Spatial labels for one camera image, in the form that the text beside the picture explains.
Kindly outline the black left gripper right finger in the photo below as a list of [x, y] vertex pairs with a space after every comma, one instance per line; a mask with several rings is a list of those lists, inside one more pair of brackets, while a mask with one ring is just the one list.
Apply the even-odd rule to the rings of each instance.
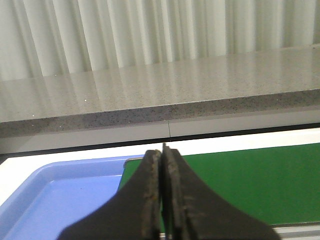
[[177, 149], [162, 146], [162, 217], [172, 240], [278, 240], [266, 223], [219, 196]]

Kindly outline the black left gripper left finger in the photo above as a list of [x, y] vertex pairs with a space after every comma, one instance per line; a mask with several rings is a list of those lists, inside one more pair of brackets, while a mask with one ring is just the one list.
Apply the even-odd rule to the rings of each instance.
[[58, 239], [160, 239], [160, 158], [160, 151], [147, 150], [126, 184], [96, 211], [66, 227]]

